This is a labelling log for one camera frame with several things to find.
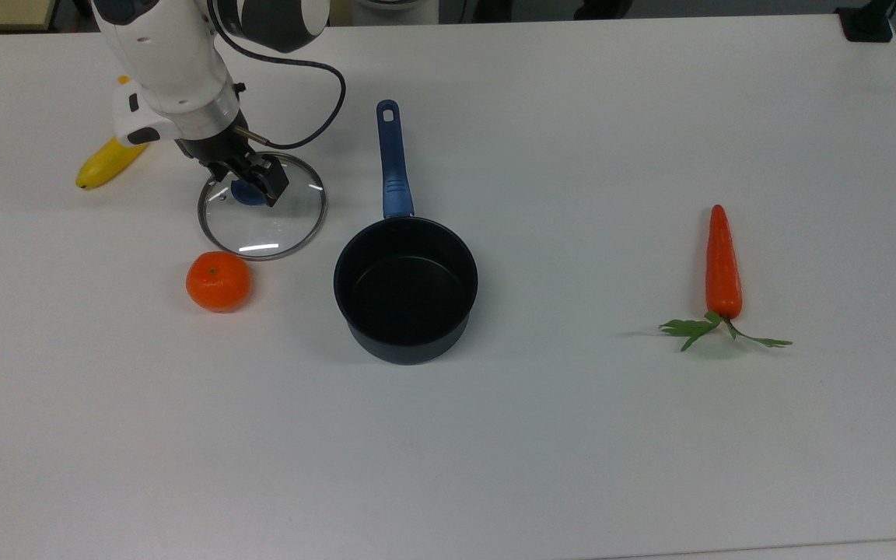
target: carrot leaf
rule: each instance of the carrot leaf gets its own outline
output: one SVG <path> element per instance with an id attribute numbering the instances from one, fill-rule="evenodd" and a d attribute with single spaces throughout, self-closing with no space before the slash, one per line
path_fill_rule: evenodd
<path id="1" fill-rule="evenodd" d="M 737 330 L 735 328 L 735 325 L 732 325 L 731 320 L 725 319 L 724 321 L 725 321 L 725 324 L 728 325 L 728 331 L 730 333 L 732 333 L 732 338 L 744 337 L 751 341 L 757 341 L 758 343 L 762 344 L 762 346 L 765 346 L 767 348 L 783 348 L 783 347 L 790 346 L 791 344 L 793 344 L 792 341 L 787 341 L 787 340 L 754 338 L 754 337 L 749 336 L 749 334 L 745 334 L 745 333 Z"/>
<path id="2" fill-rule="evenodd" d="M 697 341 L 704 334 L 710 333 L 715 327 L 721 324 L 721 317 L 716 313 L 708 312 L 704 317 L 707 321 L 684 321 L 682 319 L 673 319 L 668 323 L 659 325 L 663 333 L 671 337 L 687 337 L 687 341 L 683 343 L 680 352 L 686 352 L 690 345 Z"/>

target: cable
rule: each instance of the cable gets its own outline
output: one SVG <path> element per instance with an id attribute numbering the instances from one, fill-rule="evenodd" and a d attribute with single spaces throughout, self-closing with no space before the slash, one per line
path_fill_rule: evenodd
<path id="1" fill-rule="evenodd" d="M 309 135 L 309 137 L 301 139 L 299 142 L 293 143 L 274 143 L 270 142 L 267 139 L 264 140 L 264 145 L 269 146 L 272 149 L 295 149 L 299 148 L 301 145 L 308 145 L 308 143 L 312 142 L 314 139 L 319 137 L 320 134 L 323 134 L 324 131 L 327 130 L 327 127 L 330 127 L 331 123 L 334 123 L 334 119 L 338 116 L 338 113 L 341 113 L 341 107 L 345 105 L 345 94 L 348 92 L 348 84 L 345 84 L 345 76 L 341 74 L 341 71 L 338 71 L 337 68 L 333 66 L 326 65 L 324 63 L 320 63 L 319 61 L 306 61 L 306 60 L 296 60 L 296 59 L 285 59 L 279 57 L 270 57 L 266 54 L 258 54 L 253 51 L 249 51 L 238 45 L 238 43 L 234 42 L 234 39 L 231 39 L 230 36 L 227 35 L 227 32 L 224 31 L 223 25 L 220 22 L 220 12 L 216 10 L 216 7 L 213 5 L 213 0 L 206 0 L 206 10 L 209 11 L 209 19 L 213 22 L 213 27 L 216 28 L 216 32 L 220 34 L 223 38 L 223 41 L 234 47 L 234 50 L 238 53 L 244 54 L 246 57 L 253 58 L 255 60 L 260 61 L 269 61 L 273 64 L 285 64 L 289 66 L 303 66 L 309 68 L 320 68 L 320 70 L 326 70 L 331 74 L 334 74 L 338 77 L 338 81 L 341 83 L 341 95 L 338 96 L 338 102 L 334 105 L 334 110 L 331 111 L 330 117 L 327 117 L 327 120 L 317 128 L 317 130 Z"/>

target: pan handle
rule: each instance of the pan handle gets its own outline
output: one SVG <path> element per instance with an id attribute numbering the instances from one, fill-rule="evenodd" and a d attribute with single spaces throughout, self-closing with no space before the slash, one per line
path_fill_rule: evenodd
<path id="1" fill-rule="evenodd" d="M 394 100 L 381 100 L 376 106 L 380 126 L 380 153 L 383 156 L 383 216 L 413 216 L 413 197 L 406 180 L 403 156 L 403 132 L 399 125 L 399 106 Z"/>

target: orange carrot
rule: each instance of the orange carrot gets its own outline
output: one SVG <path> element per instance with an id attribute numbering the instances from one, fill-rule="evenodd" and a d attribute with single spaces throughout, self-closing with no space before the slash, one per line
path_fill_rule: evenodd
<path id="1" fill-rule="evenodd" d="M 707 240 L 707 276 L 704 280 L 707 309 L 722 319 L 742 313 L 742 281 L 735 259 L 732 231 L 721 205 L 711 208 L 711 234 Z"/>
<path id="2" fill-rule="evenodd" d="M 686 337 L 680 352 L 690 348 L 704 334 L 717 329 L 721 323 L 728 327 L 733 339 L 744 337 L 757 341 L 767 348 L 790 346 L 791 341 L 760 339 L 740 332 L 732 324 L 732 319 L 742 313 L 742 281 L 739 280 L 739 265 L 735 259 L 732 231 L 728 227 L 728 216 L 721 205 L 711 208 L 711 234 L 707 240 L 707 271 L 704 277 L 704 297 L 707 300 L 705 321 L 684 321 L 673 319 L 659 325 L 663 333 L 672 337 Z"/>

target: banana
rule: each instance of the banana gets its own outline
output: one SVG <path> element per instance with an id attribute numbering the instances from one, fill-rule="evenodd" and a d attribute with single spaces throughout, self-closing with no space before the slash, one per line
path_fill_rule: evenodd
<path id="1" fill-rule="evenodd" d="M 85 162 L 85 166 L 82 166 L 78 172 L 75 184 L 86 191 L 90 188 L 102 187 L 113 180 L 113 177 L 120 174 L 122 170 L 127 169 L 145 148 L 147 148 L 146 144 L 125 148 L 120 142 L 117 142 L 115 137 L 110 138 L 110 141 L 106 142 L 99 152 L 93 153 L 88 162 Z"/>

